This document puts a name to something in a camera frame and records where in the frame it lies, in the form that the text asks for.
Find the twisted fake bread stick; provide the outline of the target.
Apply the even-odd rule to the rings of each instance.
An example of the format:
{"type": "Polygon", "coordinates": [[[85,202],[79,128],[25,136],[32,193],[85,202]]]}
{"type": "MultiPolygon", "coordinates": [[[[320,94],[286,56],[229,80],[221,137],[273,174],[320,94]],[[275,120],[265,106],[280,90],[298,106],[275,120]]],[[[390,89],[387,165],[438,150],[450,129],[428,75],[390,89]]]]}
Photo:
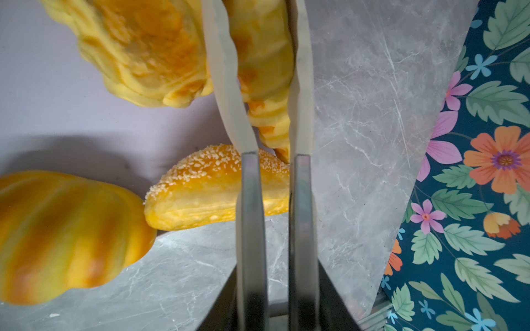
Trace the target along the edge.
{"type": "Polygon", "coordinates": [[[285,1],[225,1],[248,120],[263,145],[290,161],[288,94],[294,51],[285,1]]]}

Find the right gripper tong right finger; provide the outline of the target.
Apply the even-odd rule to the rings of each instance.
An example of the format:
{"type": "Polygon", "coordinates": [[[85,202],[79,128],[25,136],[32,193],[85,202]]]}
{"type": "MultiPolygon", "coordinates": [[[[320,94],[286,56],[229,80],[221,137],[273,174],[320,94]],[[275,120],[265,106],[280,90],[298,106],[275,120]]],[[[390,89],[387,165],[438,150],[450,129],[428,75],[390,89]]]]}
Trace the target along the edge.
{"type": "Polygon", "coordinates": [[[319,330],[316,207],[311,180],[314,71],[305,1],[288,2],[295,71],[288,96],[291,144],[288,210],[288,328],[319,330]]]}

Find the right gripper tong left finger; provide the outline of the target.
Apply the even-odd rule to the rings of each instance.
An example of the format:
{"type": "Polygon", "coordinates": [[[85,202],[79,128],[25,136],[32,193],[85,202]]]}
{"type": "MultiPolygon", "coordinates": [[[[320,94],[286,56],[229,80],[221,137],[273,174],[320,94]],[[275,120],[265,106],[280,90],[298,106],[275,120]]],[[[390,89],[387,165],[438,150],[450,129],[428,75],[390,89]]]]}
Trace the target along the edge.
{"type": "Polygon", "coordinates": [[[208,67],[226,133],[241,157],[236,202],[237,322],[239,330],[267,330],[269,302],[266,236],[259,148],[237,79],[237,51],[222,1],[203,1],[202,20],[208,67]]]}

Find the round fake bun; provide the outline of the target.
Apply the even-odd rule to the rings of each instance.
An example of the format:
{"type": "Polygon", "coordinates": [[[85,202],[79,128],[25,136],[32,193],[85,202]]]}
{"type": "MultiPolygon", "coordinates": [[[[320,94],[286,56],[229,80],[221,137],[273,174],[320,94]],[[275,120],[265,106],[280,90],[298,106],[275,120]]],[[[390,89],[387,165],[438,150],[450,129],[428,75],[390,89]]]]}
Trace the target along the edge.
{"type": "MultiPolygon", "coordinates": [[[[289,167],[259,151],[266,216],[288,210],[289,167]]],[[[232,145],[208,146],[174,165],[146,193],[144,215],[157,230],[178,231],[235,220],[242,160],[232,145]]]]}

